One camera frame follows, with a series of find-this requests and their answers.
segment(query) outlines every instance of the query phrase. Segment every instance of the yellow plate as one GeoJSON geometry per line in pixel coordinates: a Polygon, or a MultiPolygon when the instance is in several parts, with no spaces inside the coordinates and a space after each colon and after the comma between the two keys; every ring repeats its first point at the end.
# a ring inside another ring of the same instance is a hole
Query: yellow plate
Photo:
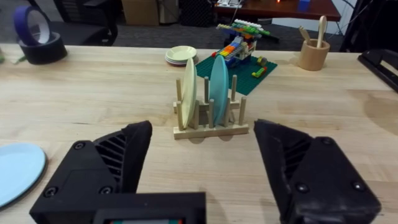
{"type": "Polygon", "coordinates": [[[182,123],[186,128],[190,123],[197,100],[197,68],[192,58],[188,59],[182,85],[182,123]]]}
{"type": "Polygon", "coordinates": [[[185,61],[196,56],[197,50],[190,46],[178,46],[166,52],[166,57],[174,61],[185,61]]]}

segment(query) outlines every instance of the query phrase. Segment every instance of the tape roll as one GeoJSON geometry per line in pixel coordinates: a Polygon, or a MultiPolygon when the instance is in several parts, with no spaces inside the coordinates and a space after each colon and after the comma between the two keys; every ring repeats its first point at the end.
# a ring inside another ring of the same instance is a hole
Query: tape roll
{"type": "Polygon", "coordinates": [[[14,27],[19,39],[26,45],[45,44],[50,40],[51,29],[48,17],[32,6],[19,6],[14,13],[14,27]],[[34,36],[31,27],[39,27],[39,35],[34,36]]]}
{"type": "Polygon", "coordinates": [[[18,44],[25,54],[26,60],[34,65],[56,62],[67,56],[68,52],[63,44],[61,35],[52,32],[50,41],[45,44],[29,46],[18,40],[18,44]]]}

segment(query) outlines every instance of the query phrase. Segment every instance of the utensil holder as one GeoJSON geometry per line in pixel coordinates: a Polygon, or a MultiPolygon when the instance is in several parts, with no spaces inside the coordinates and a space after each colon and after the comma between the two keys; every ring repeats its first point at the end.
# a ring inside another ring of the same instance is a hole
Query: utensil holder
{"type": "Polygon", "coordinates": [[[330,49],[330,44],[322,41],[322,46],[317,48],[314,47],[317,46],[317,42],[317,39],[311,39],[310,45],[308,45],[307,41],[304,40],[300,57],[298,58],[300,68],[308,71],[319,71],[322,69],[330,49]]]}

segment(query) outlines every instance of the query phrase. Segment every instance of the desk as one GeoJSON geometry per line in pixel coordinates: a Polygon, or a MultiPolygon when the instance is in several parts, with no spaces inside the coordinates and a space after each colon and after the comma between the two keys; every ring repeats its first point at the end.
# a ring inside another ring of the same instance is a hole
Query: desk
{"type": "MultiPolygon", "coordinates": [[[[6,59],[21,55],[16,45],[0,47],[6,59]]],[[[292,64],[297,52],[256,51],[279,66],[248,96],[249,134],[175,141],[172,102],[184,68],[166,64],[167,49],[67,49],[50,65],[0,65],[0,145],[31,142],[49,158],[40,184],[1,211],[0,223],[33,223],[28,211],[73,142],[145,119],[153,135],[138,192],[206,191],[209,224],[279,223],[252,131],[258,118],[333,137],[382,202],[374,223],[398,220],[398,95],[358,54],[329,53],[326,68],[307,72],[292,64]]]]}
{"type": "MultiPolygon", "coordinates": [[[[299,0],[246,0],[236,15],[256,18],[291,17],[298,19],[316,19],[326,16],[328,21],[340,21],[341,16],[331,0],[311,0],[306,11],[298,10],[299,0]]],[[[233,15],[236,8],[216,7],[219,14],[233,15]]]]}

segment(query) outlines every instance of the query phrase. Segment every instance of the blue plate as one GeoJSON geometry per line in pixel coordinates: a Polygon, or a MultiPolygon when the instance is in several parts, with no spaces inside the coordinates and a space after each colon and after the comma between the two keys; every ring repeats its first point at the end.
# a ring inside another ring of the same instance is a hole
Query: blue plate
{"type": "Polygon", "coordinates": [[[44,170],[45,154],[34,144],[0,147],[0,207],[28,190],[44,170]]]}
{"type": "Polygon", "coordinates": [[[214,125],[218,125],[224,117],[226,102],[228,100],[228,69],[224,57],[216,57],[210,77],[209,99],[214,99],[214,125]]]}

